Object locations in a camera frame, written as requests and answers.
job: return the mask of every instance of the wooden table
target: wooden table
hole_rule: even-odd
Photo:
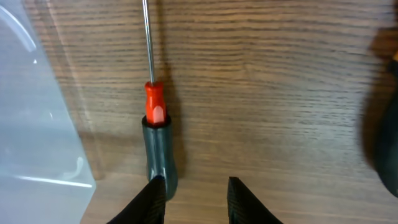
[[[26,0],[98,179],[82,223],[146,185],[142,3]],[[397,223],[371,167],[395,88],[393,0],[150,0],[179,174],[166,223],[227,223],[238,176],[284,223]]]

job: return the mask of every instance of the wood grain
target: wood grain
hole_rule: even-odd
[[[166,223],[227,223],[228,176],[284,223],[398,223],[371,166],[397,2],[149,2],[180,176]],[[147,183],[141,2],[26,7],[102,175],[82,223],[106,223]]]

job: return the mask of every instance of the red screwdriver handle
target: red screwdriver handle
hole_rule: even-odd
[[[163,97],[163,83],[147,82],[145,84],[147,93],[146,115],[150,124],[163,124],[166,120],[166,104]]]

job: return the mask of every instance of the black object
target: black object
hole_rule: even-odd
[[[389,70],[398,78],[398,62],[394,59]],[[398,91],[394,93],[381,121],[374,151],[374,166],[383,184],[398,197]]]
[[[163,224],[165,179],[154,177],[108,224]],[[237,177],[228,183],[229,224],[282,224]]]
[[[169,115],[166,116],[165,123],[159,126],[148,123],[146,116],[142,119],[142,131],[147,152],[147,178],[152,180],[159,175],[164,178],[167,200],[174,196],[178,185],[171,124],[172,120]]]
[[[164,178],[153,178],[108,224],[163,224],[166,207]]]
[[[237,177],[228,183],[229,224],[282,224]]]

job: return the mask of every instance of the transparent plastic container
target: transparent plastic container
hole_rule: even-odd
[[[0,223],[79,223],[96,184],[20,0],[0,0]]]

